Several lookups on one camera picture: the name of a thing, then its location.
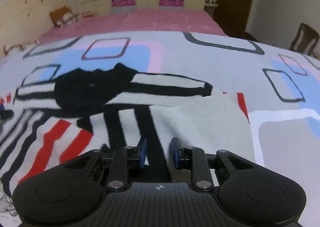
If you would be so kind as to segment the pink mattress cover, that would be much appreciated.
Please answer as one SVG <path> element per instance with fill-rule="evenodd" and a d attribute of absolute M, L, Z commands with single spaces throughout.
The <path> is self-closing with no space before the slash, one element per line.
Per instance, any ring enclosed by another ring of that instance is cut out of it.
<path fill-rule="evenodd" d="M 49 29 L 40 36 L 39 42 L 47 44 L 73 37 L 125 31 L 178 31 L 226 35 L 205 11 L 143 9 L 81 18 L 71 25 Z"/>

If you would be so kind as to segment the patterned blue pink grey bedsheet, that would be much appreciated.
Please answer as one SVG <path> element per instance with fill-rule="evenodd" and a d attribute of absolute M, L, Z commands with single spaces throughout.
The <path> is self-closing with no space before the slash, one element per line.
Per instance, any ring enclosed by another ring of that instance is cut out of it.
<path fill-rule="evenodd" d="M 170 179 L 169 143 L 229 150 L 299 183 L 302 226 L 319 226 L 319 60 L 190 32 L 78 36 L 1 59 L 1 226 L 27 178 L 89 150 L 148 140 Z"/>

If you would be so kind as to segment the dark wooden chair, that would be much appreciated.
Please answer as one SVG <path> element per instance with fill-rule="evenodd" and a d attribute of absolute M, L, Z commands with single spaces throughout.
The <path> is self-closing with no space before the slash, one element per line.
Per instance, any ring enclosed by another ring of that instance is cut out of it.
<path fill-rule="evenodd" d="M 311 56 L 318 42 L 319 33 L 308 24 L 300 23 L 289 50 Z"/>

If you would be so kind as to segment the white floral pillow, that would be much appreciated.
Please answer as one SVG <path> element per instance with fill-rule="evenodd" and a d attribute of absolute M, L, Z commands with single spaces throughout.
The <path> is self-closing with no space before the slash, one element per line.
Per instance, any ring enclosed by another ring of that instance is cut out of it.
<path fill-rule="evenodd" d="M 26 43 L 19 43 L 19 44 L 14 44 L 14 45 L 4 45 L 3 46 L 3 52 L 5 56 L 7 56 L 11 51 L 17 49 L 20 52 L 24 51 L 28 46 L 39 46 L 39 41 L 31 41 L 31 42 L 26 42 Z"/>

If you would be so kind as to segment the orange patterned pillow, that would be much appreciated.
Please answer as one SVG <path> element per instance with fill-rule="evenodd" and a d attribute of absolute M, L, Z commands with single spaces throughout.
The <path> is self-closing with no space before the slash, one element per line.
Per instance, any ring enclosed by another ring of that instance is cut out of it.
<path fill-rule="evenodd" d="M 56 28 L 62 28 L 67 25 L 71 25 L 77 22 L 79 18 L 78 15 L 73 13 L 73 11 L 66 6 L 50 12 L 49 16 Z"/>

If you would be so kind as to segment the cream wooden headboard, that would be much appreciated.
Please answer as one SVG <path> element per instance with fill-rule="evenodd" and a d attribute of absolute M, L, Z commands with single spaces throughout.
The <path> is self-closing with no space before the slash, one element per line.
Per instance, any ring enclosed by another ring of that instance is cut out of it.
<path fill-rule="evenodd" d="M 1 57 L 5 47 L 38 40 L 54 27 L 50 13 L 77 15 L 67 0 L 8 0 L 1 4 Z"/>

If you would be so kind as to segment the white red black striped sweater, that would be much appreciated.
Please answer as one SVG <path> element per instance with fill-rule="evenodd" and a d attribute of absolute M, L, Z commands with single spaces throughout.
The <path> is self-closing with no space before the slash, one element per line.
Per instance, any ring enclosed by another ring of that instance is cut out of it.
<path fill-rule="evenodd" d="M 1 73 L 1 211 L 13 212 L 17 184 L 89 150 L 113 152 L 146 138 L 146 163 L 157 181 L 172 179 L 169 143 L 206 152 L 226 149 L 254 159 L 242 93 L 217 89 L 202 73 L 139 72 L 121 63 L 109 70 L 55 68 L 25 77 Z"/>

